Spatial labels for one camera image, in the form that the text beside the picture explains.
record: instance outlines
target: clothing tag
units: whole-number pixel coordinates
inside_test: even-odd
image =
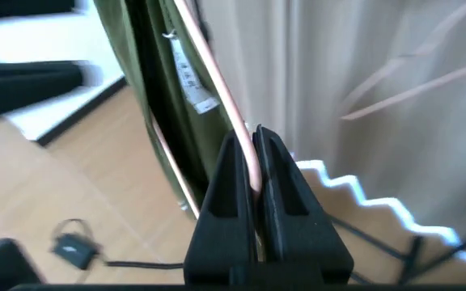
[[[181,42],[177,37],[170,39],[174,59],[176,61],[177,76],[183,87],[186,100],[190,102],[197,113],[206,113],[209,110],[217,107],[219,102],[213,97],[201,84],[199,78],[195,74],[190,61],[183,51]]]

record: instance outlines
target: white wavy edge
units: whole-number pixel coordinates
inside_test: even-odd
[[[450,227],[445,226],[420,226],[414,221],[414,217],[410,211],[396,198],[379,198],[368,200],[366,194],[362,190],[361,184],[354,175],[345,175],[335,179],[328,176],[326,166],[323,161],[297,161],[296,165],[300,170],[316,170],[320,182],[328,188],[334,188],[341,185],[348,185],[355,197],[358,205],[362,207],[370,207],[374,205],[387,205],[400,219],[402,226],[417,234],[438,234],[443,238],[443,241],[448,246],[457,247],[461,244],[458,234]],[[466,261],[466,251],[458,251],[455,254],[458,258]]]

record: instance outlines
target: floor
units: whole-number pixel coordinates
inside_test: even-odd
[[[390,208],[361,208],[346,189],[325,188],[314,172],[303,173],[325,211],[408,251],[414,234]],[[74,217],[89,221],[110,259],[184,260],[195,221],[178,207],[129,88],[48,148],[26,141],[0,120],[0,238],[18,239],[49,283],[74,283],[84,276],[85,283],[183,283],[181,270],[107,268],[96,261],[82,273],[61,261],[49,251],[52,230]],[[337,231],[354,257],[355,271],[376,283],[396,282],[403,267],[398,259],[345,229]],[[428,237],[421,263],[446,249],[440,237]],[[452,259],[415,282],[466,284],[466,261]]]

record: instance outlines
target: gray curtain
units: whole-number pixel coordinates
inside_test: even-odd
[[[212,47],[246,122],[297,160],[356,175],[368,198],[396,197],[419,224],[466,238],[466,77],[358,120],[341,101],[418,47],[463,0],[201,0]],[[364,108],[466,66],[466,17],[357,102]]]

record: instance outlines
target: curtain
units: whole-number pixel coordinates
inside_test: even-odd
[[[398,198],[426,226],[466,238],[466,76],[356,120],[340,105],[408,56],[464,0],[201,0],[211,46],[250,126],[297,160],[356,175],[369,199]],[[466,66],[466,16],[425,56],[367,91],[355,111]]]
[[[222,139],[231,125],[222,105],[200,114],[185,100],[171,41],[163,37],[172,30],[202,86],[212,95],[216,91],[175,3],[171,0],[96,0],[95,5],[125,78],[141,105],[147,132],[181,208],[189,209],[188,201],[155,132],[154,118],[200,205],[214,173]]]

